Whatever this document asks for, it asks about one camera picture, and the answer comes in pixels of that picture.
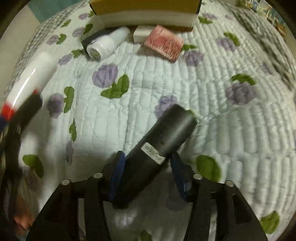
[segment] quilted bedspread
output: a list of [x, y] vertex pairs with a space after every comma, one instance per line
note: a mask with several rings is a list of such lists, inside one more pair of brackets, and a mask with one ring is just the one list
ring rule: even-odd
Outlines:
[[[282, 37], [266, 19], [209, 0], [193, 31], [178, 33], [184, 46], [175, 63], [131, 37], [97, 62], [81, 40], [103, 27], [85, 5], [37, 50], [56, 57], [58, 69], [20, 150], [28, 174], [22, 192], [38, 197], [36, 212], [62, 179], [87, 179], [118, 150], [129, 153], [177, 103], [199, 123], [179, 150], [182, 160], [211, 180], [232, 180], [276, 240], [296, 210], [296, 68]], [[129, 208], [105, 204], [111, 236], [120, 241], [181, 241], [190, 210], [169, 165]]]

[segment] white bottle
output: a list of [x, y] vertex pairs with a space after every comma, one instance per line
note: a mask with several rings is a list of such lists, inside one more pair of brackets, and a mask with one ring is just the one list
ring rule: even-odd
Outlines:
[[95, 60], [101, 61], [107, 59], [126, 40], [130, 33], [129, 28], [121, 27], [88, 45], [86, 50], [89, 56]]

